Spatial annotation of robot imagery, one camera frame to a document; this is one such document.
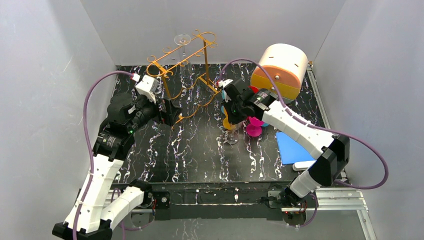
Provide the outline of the yellow wine glass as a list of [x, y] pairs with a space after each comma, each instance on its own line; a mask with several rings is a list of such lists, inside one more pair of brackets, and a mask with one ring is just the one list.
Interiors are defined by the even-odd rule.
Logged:
[[226, 109], [225, 109], [225, 107], [223, 105], [221, 106], [221, 111], [224, 114], [224, 119], [222, 121], [223, 127], [226, 130], [230, 130], [230, 131], [236, 130], [237, 129], [237, 125], [236, 124], [232, 124], [232, 123], [229, 122], [229, 117], [228, 117], [227, 111], [226, 111]]

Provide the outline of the magenta wine glass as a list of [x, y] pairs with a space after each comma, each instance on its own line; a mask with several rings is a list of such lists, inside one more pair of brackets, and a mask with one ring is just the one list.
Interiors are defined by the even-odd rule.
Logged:
[[256, 117], [249, 116], [247, 118], [248, 125], [246, 126], [246, 133], [250, 137], [258, 137], [262, 134], [262, 127], [264, 125], [264, 122], [257, 119]]

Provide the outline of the clear wine glass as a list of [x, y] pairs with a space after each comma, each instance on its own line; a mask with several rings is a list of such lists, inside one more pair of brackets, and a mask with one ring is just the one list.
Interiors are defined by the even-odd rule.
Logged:
[[224, 135], [224, 143], [234, 145], [239, 141], [239, 134], [236, 130], [228, 130]]
[[179, 46], [179, 67], [180, 74], [183, 78], [189, 78], [192, 75], [191, 62], [188, 59], [186, 46], [191, 42], [191, 37], [188, 34], [179, 34], [174, 37], [174, 42]]

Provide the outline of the light blue wine glass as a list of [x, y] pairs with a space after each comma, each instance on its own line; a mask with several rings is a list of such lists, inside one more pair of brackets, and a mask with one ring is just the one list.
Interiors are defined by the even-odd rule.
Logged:
[[224, 89], [221, 90], [221, 97], [224, 102], [227, 102], [227, 93]]

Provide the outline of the red wine glass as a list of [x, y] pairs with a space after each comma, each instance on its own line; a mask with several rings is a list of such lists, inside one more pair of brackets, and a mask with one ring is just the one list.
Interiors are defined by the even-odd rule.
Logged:
[[259, 89], [258, 89], [257, 87], [255, 87], [255, 86], [249, 85], [248, 87], [249, 87], [249, 89], [251, 89], [251, 90], [252, 90], [252, 92], [253, 92], [254, 94], [256, 94], [256, 93], [259, 91]]

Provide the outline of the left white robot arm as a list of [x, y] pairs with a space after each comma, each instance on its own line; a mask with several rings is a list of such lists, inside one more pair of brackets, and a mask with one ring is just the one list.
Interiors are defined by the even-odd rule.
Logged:
[[182, 110], [165, 97], [154, 100], [130, 93], [113, 96], [107, 117], [99, 127], [94, 145], [90, 145], [90, 168], [74, 207], [63, 222], [56, 223], [52, 234], [63, 240], [110, 240], [114, 229], [135, 208], [154, 202], [148, 195], [152, 186], [133, 180], [110, 205], [104, 206], [112, 183], [126, 160], [134, 134], [149, 121], [173, 126]]

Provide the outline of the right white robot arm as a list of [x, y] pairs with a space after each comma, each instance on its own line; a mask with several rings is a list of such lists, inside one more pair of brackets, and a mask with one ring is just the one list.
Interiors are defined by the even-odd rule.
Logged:
[[320, 187], [330, 187], [349, 161], [350, 140], [318, 130], [300, 115], [283, 106], [278, 96], [262, 88], [254, 92], [238, 81], [220, 81], [224, 106], [230, 124], [255, 117], [286, 134], [301, 145], [316, 161], [297, 176], [285, 189], [285, 198], [300, 201]]

